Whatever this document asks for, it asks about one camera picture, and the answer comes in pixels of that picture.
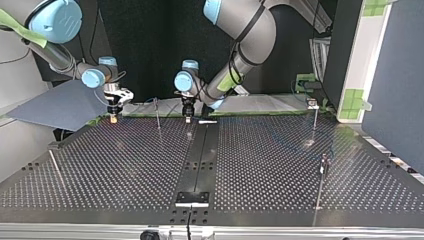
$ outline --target black cable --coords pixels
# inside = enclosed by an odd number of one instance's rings
[[[97,22],[99,21],[99,12],[100,12],[100,8],[99,6],[97,6],[97,10],[96,10],[96,20],[94,21],[94,27],[93,27],[93,35],[91,36],[91,42],[90,42],[90,48],[89,48],[89,53],[90,53],[90,57],[91,59],[96,63],[96,59],[93,57],[93,44],[94,44],[94,38],[96,36],[96,30],[97,30]]]
[[[321,89],[322,89],[322,91],[324,92],[324,94],[325,94],[325,98],[327,98],[327,100],[328,101],[330,101],[330,98],[328,97],[328,94],[327,94],[327,92],[325,91],[325,88],[324,88],[324,84],[322,83],[322,79],[320,79],[320,77],[319,77],[319,75],[318,75],[318,65],[317,65],[317,61],[316,61],[316,59],[315,59],[315,56],[316,56],[316,52],[315,52],[315,46],[314,46],[314,40],[315,40],[315,25],[316,25],[316,21],[317,21],[317,16],[318,16],[318,10],[319,10],[319,6],[321,5],[321,0],[318,0],[318,3],[317,3],[317,7],[315,8],[315,13],[314,13],[314,20],[313,20],[313,22],[312,22],[312,42],[313,42],[313,44],[312,44],[312,57],[314,58],[314,65],[315,65],[315,70],[316,70],[316,72],[317,72],[317,74],[316,74],[316,78],[317,78],[317,80],[318,80],[318,82],[321,84]],[[334,109],[336,109],[336,111],[337,111],[337,108],[336,108],[336,106],[333,104],[333,103],[331,103],[331,105],[333,105],[333,107],[334,107]]]
[[[26,58],[26,57],[29,55],[29,52],[30,52],[30,51],[31,51],[31,50],[30,50],[30,49],[28,49],[28,51],[25,53],[25,55],[24,55],[24,56],[22,56],[22,57],[20,57],[20,58],[17,58],[17,59],[14,59],[14,60],[5,61],[5,62],[0,62],[0,64],[13,63],[13,62],[20,61],[20,60],[22,60],[22,59]]]
[[[244,79],[241,76],[240,71],[238,70],[236,63],[235,63],[235,60],[234,60],[235,54],[237,53],[236,52],[237,44],[239,44],[239,43],[235,42],[232,49],[231,49],[230,59],[228,60],[228,71],[230,72],[231,80],[233,81],[233,83],[235,85],[241,85],[241,84],[243,84]],[[237,74],[238,81],[234,78],[233,69],[234,69],[234,72],[236,72],[236,74]]]
[[[188,221],[187,221],[187,227],[186,227],[188,240],[191,240],[190,221],[191,221],[191,209],[190,209],[190,213],[188,214]]]

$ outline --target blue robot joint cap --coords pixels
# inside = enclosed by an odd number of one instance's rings
[[[195,60],[184,60],[183,61],[183,68],[199,70],[199,63]]]
[[[175,77],[174,84],[178,91],[187,92],[193,86],[193,77],[190,73],[181,71]]]

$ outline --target small metal part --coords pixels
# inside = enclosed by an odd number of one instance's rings
[[[110,115],[110,123],[118,123],[118,117],[116,116],[116,114],[111,114]]]
[[[217,124],[218,121],[214,119],[200,119],[199,124]]]
[[[308,103],[308,109],[315,110],[314,130],[316,130],[319,111],[318,101],[315,98],[308,98],[306,101]]]
[[[179,192],[177,195],[176,207],[209,207],[208,192]]]

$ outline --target gray panel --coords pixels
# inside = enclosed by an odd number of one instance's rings
[[[102,88],[96,90],[103,97]],[[21,121],[77,131],[106,113],[106,106],[81,81],[68,81],[20,105],[7,115]]]
[[[393,4],[363,129],[424,173],[424,1]]]
[[[313,131],[313,115],[219,122],[217,146],[203,150],[215,149],[215,173],[197,183],[215,183],[199,216],[208,225],[424,227],[424,186],[349,127],[321,116]],[[322,154],[331,160],[320,191]]]
[[[424,228],[424,186],[334,118],[162,121],[82,131],[54,151],[59,171],[47,155],[0,184],[0,222]],[[178,191],[210,206],[175,208]]]
[[[168,224],[195,134],[184,119],[164,119],[160,130],[155,118],[105,120],[5,184],[0,219]]]
[[[362,2],[363,0],[340,0],[337,3],[336,19],[324,76],[324,88],[330,102],[336,107],[340,103],[346,79]]]

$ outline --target metal rod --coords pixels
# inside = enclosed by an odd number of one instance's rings
[[[153,99],[153,102],[155,104],[155,108],[156,108],[156,120],[158,122],[158,129],[160,129],[160,119],[159,119],[159,101],[157,98]]]
[[[319,109],[315,109],[314,130],[317,129],[318,111]]]

